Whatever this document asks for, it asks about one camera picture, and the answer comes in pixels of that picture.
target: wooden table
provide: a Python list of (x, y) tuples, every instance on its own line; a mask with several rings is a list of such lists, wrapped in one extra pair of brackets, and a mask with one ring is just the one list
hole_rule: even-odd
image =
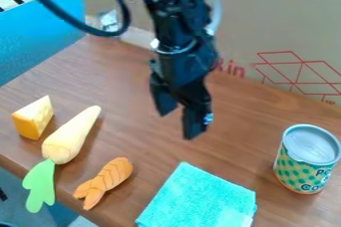
[[(341, 169), (318, 195), (283, 188), (272, 173), (282, 132), (321, 125), (341, 137), (341, 109), (216, 72), (208, 79), (214, 123), (194, 141), (181, 139), (180, 110), (159, 117), (149, 93), (149, 53), (114, 40), (87, 37), (0, 89), (0, 165), (23, 178), (42, 160), (40, 145), (91, 105), (103, 113), (81, 153), (56, 170), (57, 199), (100, 226), (135, 226), (135, 219), (181, 161), (256, 191), (255, 227), (340, 226)], [(20, 137), (10, 113), (50, 95), (55, 117), (39, 141)], [(72, 197), (109, 160), (135, 165), (129, 180), (89, 212)]]

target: yellow cheese wedge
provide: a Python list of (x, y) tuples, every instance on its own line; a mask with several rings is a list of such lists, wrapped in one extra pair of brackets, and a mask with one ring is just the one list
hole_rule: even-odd
[(53, 109), (49, 96), (42, 97), (12, 113), (19, 134), (33, 140), (39, 139), (52, 116)]

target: toy food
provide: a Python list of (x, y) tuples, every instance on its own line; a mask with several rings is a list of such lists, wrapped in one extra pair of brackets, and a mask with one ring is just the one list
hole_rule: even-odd
[(44, 158), (52, 159), (56, 164), (72, 160), (80, 152), (100, 112), (98, 106), (87, 108), (53, 132), (42, 144)]
[(48, 205), (55, 203), (55, 164), (67, 163), (79, 153), (100, 112), (98, 106), (89, 107), (45, 139), (42, 152), (46, 160), (32, 168), (23, 180), (23, 187), (30, 190), (26, 201), (28, 211), (38, 212), (43, 202)]
[(77, 187), (74, 197), (85, 198), (83, 208), (89, 210), (100, 202), (106, 191), (109, 191), (128, 177), (133, 172), (133, 165), (124, 157), (119, 157), (108, 162), (94, 178)]
[(42, 97), (12, 113), (19, 134), (33, 140), (39, 139), (52, 116), (53, 109), (49, 96)]

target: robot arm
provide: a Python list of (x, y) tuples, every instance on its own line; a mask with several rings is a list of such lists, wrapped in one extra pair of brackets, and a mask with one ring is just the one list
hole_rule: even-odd
[[(56, 7), (48, 0), (40, 1), (56, 13), (53, 10)], [(209, 16), (210, 7), (204, 0), (144, 1), (156, 32), (152, 50), (158, 54), (157, 58), (150, 61), (152, 97), (160, 115), (169, 114), (177, 104), (183, 105), (183, 136), (192, 139), (206, 131), (212, 121), (211, 100), (204, 78), (217, 65), (213, 33), (220, 19), (220, 11), (215, 10), (212, 21)], [(95, 29), (96, 35), (118, 36), (128, 29), (130, 12), (124, 0), (118, 2), (123, 10), (123, 27), (112, 35)], [(89, 28), (86, 28), (88, 26), (75, 24), (70, 17), (61, 13), (57, 15), (89, 32)]]

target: can lid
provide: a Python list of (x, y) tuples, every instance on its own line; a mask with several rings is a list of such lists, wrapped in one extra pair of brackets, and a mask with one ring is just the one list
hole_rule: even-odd
[(310, 124), (290, 127), (283, 135), (289, 155), (316, 165), (332, 164), (340, 158), (340, 144), (329, 131)]

